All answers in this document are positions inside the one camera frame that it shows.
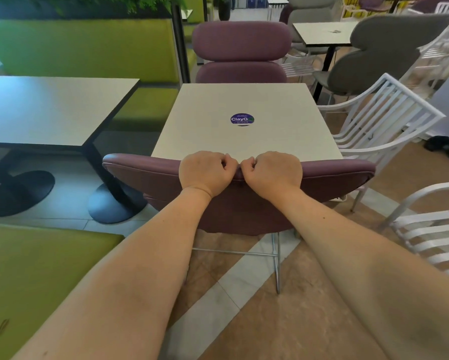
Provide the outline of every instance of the forearm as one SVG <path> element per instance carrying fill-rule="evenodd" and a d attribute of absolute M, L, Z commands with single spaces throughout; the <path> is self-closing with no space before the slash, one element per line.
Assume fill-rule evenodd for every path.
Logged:
<path fill-rule="evenodd" d="M 15 360 L 155 359 L 209 201 L 184 189 L 90 270 Z"/>
<path fill-rule="evenodd" d="M 449 277 L 299 189 L 273 202 L 391 359 L 449 359 Z"/>

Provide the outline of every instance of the planter box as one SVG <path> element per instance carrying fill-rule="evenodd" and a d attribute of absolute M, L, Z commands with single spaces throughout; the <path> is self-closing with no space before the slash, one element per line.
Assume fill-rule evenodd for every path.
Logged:
<path fill-rule="evenodd" d="M 157 5 L 156 11 L 141 8 L 135 14 L 128 13 L 124 3 L 102 0 L 99 4 L 82 4 L 73 0 L 61 0 L 56 7 L 40 2 L 40 7 L 28 0 L 0 3 L 0 20 L 89 20 L 89 19 L 169 19 L 165 5 Z"/>

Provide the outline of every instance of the round purple sticker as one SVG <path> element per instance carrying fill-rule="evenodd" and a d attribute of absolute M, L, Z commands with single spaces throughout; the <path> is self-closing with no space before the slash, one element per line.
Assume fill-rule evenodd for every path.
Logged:
<path fill-rule="evenodd" d="M 238 126 L 249 126 L 254 122 L 254 117 L 250 114 L 234 114 L 231 116 L 231 123 Z"/>

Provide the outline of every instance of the hand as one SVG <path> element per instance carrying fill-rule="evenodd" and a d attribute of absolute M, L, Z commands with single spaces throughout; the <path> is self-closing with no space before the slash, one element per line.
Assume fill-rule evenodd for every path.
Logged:
<path fill-rule="evenodd" d="M 213 198 L 230 184 L 238 162 L 229 154 L 198 151 L 186 156 L 179 165 L 181 187 L 197 188 Z"/>
<path fill-rule="evenodd" d="M 241 170 L 248 186 L 272 204 L 290 189 L 299 189 L 303 178 L 300 160 L 277 151 L 243 160 Z"/>

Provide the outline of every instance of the floor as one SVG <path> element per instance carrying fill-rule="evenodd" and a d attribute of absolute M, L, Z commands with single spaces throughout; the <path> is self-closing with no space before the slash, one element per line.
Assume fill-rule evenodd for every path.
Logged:
<path fill-rule="evenodd" d="M 249 10 L 256 16 L 257 10 Z M 244 18 L 243 10 L 234 10 Z M 331 130 L 340 117 L 329 118 Z M 156 135 L 102 135 L 101 153 L 131 149 L 149 154 Z M 2 223 L 120 233 L 125 236 L 157 211 L 147 206 L 132 219 L 100 224 L 87 212 L 89 195 L 101 184 L 89 164 L 77 155 L 35 155 L 22 159 L 11 173 L 43 169 L 56 185 L 35 207 Z M 375 229 L 398 202 L 425 186 L 449 181 L 449 159 L 409 143 L 371 182 L 355 213 L 349 208 L 356 193 L 335 210 Z M 449 192 L 429 196 L 411 207 L 416 212 L 449 208 Z M 396 236 L 386 230 L 392 241 Z M 176 300 L 160 359 L 386 359 L 373 337 L 357 320 L 320 268 L 305 241 L 292 231 L 282 242 L 281 294 L 276 294 L 273 262 L 251 255 L 194 251 L 186 283 Z M 195 246 L 234 251 L 270 251 L 271 237 L 207 234 L 198 231 Z"/>

